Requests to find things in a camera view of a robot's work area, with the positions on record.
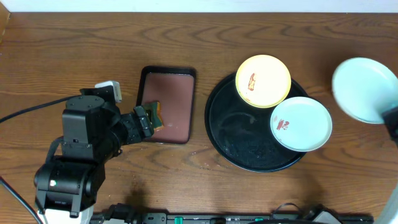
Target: round black tray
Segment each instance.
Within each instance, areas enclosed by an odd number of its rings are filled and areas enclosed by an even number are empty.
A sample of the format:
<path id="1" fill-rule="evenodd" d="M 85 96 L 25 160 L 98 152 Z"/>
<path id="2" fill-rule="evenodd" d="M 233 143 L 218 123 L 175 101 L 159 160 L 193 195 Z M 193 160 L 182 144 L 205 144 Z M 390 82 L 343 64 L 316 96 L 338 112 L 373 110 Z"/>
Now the round black tray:
<path id="1" fill-rule="evenodd" d="M 216 150 L 234 165 L 254 172 L 275 172 L 299 161 L 304 152 L 285 148 L 272 135 L 272 108 L 255 108 L 239 96 L 236 73 L 224 78 L 211 92 L 205 109 L 207 135 Z M 308 96 L 292 79 L 286 98 Z"/>

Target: plate rim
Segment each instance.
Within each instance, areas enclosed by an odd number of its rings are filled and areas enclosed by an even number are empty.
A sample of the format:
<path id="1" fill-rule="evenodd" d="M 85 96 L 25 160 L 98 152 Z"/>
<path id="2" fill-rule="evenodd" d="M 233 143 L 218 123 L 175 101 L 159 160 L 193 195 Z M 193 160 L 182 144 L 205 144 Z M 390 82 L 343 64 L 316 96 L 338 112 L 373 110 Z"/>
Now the plate rim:
<path id="1" fill-rule="evenodd" d="M 284 63 L 283 61 L 281 61 L 279 58 L 274 57 L 274 56 L 271 56 L 271 55 L 255 55 L 255 56 L 249 57 L 248 59 L 246 59 L 246 60 L 239 66 L 238 70 L 236 71 L 236 76 L 238 76 L 238 74 L 240 74 L 239 71 L 242 70 L 243 65 L 249 63 L 249 62 L 250 62 L 249 60 L 252 60 L 252 59 L 258 58 L 258 57 L 274 58 L 274 59 L 278 60 L 283 66 L 285 66 L 285 68 L 286 68 L 286 70 L 287 70 L 287 74 L 288 74 L 288 76 L 289 76 L 289 78 L 290 78 L 290 82 L 288 83 L 288 87 L 286 88 L 287 91 L 285 92 L 285 95 L 284 95 L 278 102 L 276 102 L 276 103 L 274 103 L 274 104 L 265 105 L 265 106 L 264 106 L 264 105 L 259 106 L 259 105 L 255 105 L 254 103 L 251 103 L 250 101 L 246 100 L 246 99 L 242 96 L 241 92 L 238 90 L 238 80 L 237 80 L 236 78 L 235 78 L 235 88 L 236 88 L 236 91 L 238 92 L 239 96 L 240 96 L 247 104 L 249 104 L 249 105 L 251 105 L 251 106 L 254 106 L 254 107 L 256 107 L 256 108 L 264 108 L 264 109 L 265 109 L 265 108 L 271 108 L 271 107 L 277 106 L 279 103 L 283 102 L 283 101 L 286 99 L 286 97 L 287 97 L 287 95 L 289 94 L 290 89 L 291 89 L 291 87 L 292 87 L 292 76 L 291 76 L 291 74 L 290 74 L 289 69 L 288 69 L 287 66 L 285 65 L 285 63 Z"/>
<path id="2" fill-rule="evenodd" d="M 392 72 L 391 69 L 389 69 L 387 66 L 385 66 L 385 65 L 383 65 L 382 63 L 380 63 L 380 62 L 378 62 L 378 61 L 376 61 L 376 60 L 373 60 L 373 59 L 371 59 L 371 58 L 366 58 L 366 57 L 354 57 L 354 58 L 349 58 L 349 59 L 347 59 L 347 60 L 341 62 L 341 63 L 336 67 L 335 71 L 333 72 L 333 76 L 332 76 L 332 79 L 331 79 L 331 91 L 332 91 L 332 94 L 333 94 L 333 98 L 335 99 L 335 101 L 336 101 L 338 107 L 339 107 L 344 113 L 346 113 L 348 116 L 350 116 L 351 118 L 353 118 L 353 119 L 355 119 L 355 120 L 357 120 L 357 121 L 360 121 L 360 122 L 367 123 L 367 124 L 384 124 L 384 121 L 381 121 L 381 122 L 380 122 L 380 121 L 370 121 L 370 120 L 362 119 L 362 118 L 360 118 L 360 117 L 358 117 L 358 116 L 355 116 L 349 109 L 347 109 L 346 107 L 344 107 L 343 104 L 341 103 L 341 100 L 339 100 L 338 97 L 336 97 L 336 85 L 335 85 L 336 76 L 338 75 L 338 73 L 339 73 L 339 71 L 341 70 L 342 67 L 346 66 L 348 63 L 353 63 L 353 62 L 356 62 L 356 61 L 358 61 L 358 60 L 367 60 L 367 61 L 369 61 L 369 62 L 371 62 L 371 63 L 374 63 L 375 65 L 384 67 L 384 68 L 388 69 L 388 70 L 394 75 L 394 72 Z"/>
<path id="3" fill-rule="evenodd" d="M 274 131 L 274 129 L 272 128 L 272 118 L 274 117 L 274 113 L 275 113 L 275 110 L 277 109 L 277 107 L 278 107 L 279 105 L 281 105 L 281 104 L 282 104 L 283 102 L 285 102 L 285 101 L 292 101 L 292 100 L 297 99 L 297 98 L 305 98 L 306 100 L 310 100 L 311 102 L 314 102 L 314 103 L 320 105 L 322 108 L 325 109 L 325 111 L 327 112 L 327 115 L 329 115 L 329 116 L 327 117 L 327 119 L 330 121 L 330 129 L 328 130 L 328 134 L 327 134 L 326 141 L 323 142 L 323 143 L 322 143 L 321 145 L 319 145 L 318 147 L 316 147 L 316 148 L 314 148 L 314 149 L 311 149 L 311 150 L 307 150 L 307 151 L 299 151 L 299 150 L 297 150 L 297 149 L 295 149 L 295 148 L 292 148 L 292 147 L 290 147 L 290 146 L 286 146 L 284 143 L 280 142 L 279 139 L 275 136 L 275 131 Z M 331 114 L 330 114 L 330 112 L 328 111 L 328 109 L 326 108 L 326 106 L 324 106 L 322 103 L 320 103 L 318 100 L 316 100 L 316 99 L 314 99 L 314 98 L 305 97 L 305 96 L 295 96 L 295 97 L 291 97 L 291 98 L 289 98 L 289 99 L 284 100 L 283 102 L 281 102 L 280 104 L 278 104 L 278 106 L 275 107 L 275 109 L 273 110 L 273 112 L 272 112 L 272 114 L 271 114 L 271 119 L 270 119 L 270 121 L 269 121 L 269 126 L 270 126 L 270 128 L 271 128 L 271 133 L 272 133 L 272 135 L 274 135 L 274 138 L 275 138 L 281 145 L 283 145 L 283 146 L 286 147 L 287 149 L 293 150 L 293 151 L 295 151 L 295 152 L 311 152 L 311 151 L 314 151 L 314 150 L 317 150 L 317 149 L 321 148 L 322 146 L 324 146 L 324 145 L 328 142 L 328 140 L 330 139 L 330 136 L 331 136 L 331 134 L 332 134 L 332 132 L 333 132 L 333 119 L 331 118 Z"/>

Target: sponge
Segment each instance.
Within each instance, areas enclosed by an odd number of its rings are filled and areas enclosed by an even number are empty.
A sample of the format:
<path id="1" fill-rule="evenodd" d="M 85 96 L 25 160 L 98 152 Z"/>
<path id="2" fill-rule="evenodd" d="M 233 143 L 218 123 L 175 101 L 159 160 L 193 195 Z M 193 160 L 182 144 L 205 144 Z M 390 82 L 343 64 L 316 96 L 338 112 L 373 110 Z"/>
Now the sponge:
<path id="1" fill-rule="evenodd" d="M 154 126 L 154 131 L 158 131 L 164 128 L 160 103 L 158 101 L 155 101 L 152 103 L 144 104 L 143 107 L 148 115 L 148 118 L 152 122 L 152 125 Z"/>

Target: wood grain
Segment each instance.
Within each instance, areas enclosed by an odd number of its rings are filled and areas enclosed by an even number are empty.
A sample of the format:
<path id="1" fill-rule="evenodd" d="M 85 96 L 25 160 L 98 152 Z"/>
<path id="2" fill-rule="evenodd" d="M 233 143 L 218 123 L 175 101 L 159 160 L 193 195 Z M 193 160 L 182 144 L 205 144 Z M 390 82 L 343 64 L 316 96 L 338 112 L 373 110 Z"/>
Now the wood grain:
<path id="1" fill-rule="evenodd" d="M 227 162 L 204 124 L 211 90 L 257 54 L 281 59 L 334 122 L 324 147 L 271 174 Z M 126 202 L 141 210 L 269 213 L 293 202 L 378 216 L 397 182 L 398 152 L 384 126 L 349 118 L 332 97 L 333 71 L 351 57 L 373 58 L 398 73 L 398 15 L 15 13 L 0 46 L 0 117 L 105 80 L 121 83 L 120 108 L 127 113 L 143 67 L 195 67 L 188 144 L 123 147 L 124 155 L 106 165 L 96 211 Z M 1 124 L 0 174 L 30 203 L 34 174 L 62 135 L 63 109 L 59 104 Z M 0 192 L 2 223 L 33 222 Z"/>
<path id="2" fill-rule="evenodd" d="M 1 43 L 2 37 L 5 33 L 6 26 L 8 23 L 8 19 L 10 18 L 10 15 L 11 15 L 10 12 L 0 2 L 0 43 Z"/>

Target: green connector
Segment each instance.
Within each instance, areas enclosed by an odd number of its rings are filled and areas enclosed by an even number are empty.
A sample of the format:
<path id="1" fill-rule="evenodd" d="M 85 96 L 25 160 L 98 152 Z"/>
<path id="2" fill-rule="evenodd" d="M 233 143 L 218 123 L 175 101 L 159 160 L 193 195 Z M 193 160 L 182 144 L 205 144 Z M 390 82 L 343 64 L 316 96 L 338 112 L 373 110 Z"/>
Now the green connector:
<path id="1" fill-rule="evenodd" d="M 174 218 L 174 224 L 182 224 L 182 220 L 183 220 L 182 217 L 175 217 Z"/>

